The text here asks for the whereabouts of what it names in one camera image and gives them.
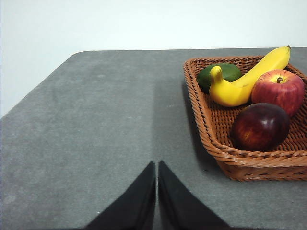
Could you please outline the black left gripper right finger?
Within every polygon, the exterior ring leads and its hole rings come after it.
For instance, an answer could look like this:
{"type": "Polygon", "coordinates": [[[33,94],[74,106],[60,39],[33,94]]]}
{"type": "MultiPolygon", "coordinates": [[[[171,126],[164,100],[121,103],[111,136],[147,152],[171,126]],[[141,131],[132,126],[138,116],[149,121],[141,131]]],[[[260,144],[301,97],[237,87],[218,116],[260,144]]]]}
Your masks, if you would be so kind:
{"type": "Polygon", "coordinates": [[[227,230],[230,226],[195,197],[164,161],[158,166],[159,198],[177,230],[227,230]]]}

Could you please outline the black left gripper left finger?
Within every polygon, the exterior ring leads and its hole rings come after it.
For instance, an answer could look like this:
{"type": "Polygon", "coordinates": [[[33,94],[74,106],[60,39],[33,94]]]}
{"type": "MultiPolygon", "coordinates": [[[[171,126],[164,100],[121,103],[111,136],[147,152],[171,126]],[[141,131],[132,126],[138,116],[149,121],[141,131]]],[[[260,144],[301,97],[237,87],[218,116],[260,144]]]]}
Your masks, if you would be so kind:
{"type": "Polygon", "coordinates": [[[87,226],[87,230],[141,230],[154,216],[155,163],[149,162],[127,190],[87,226]]]}

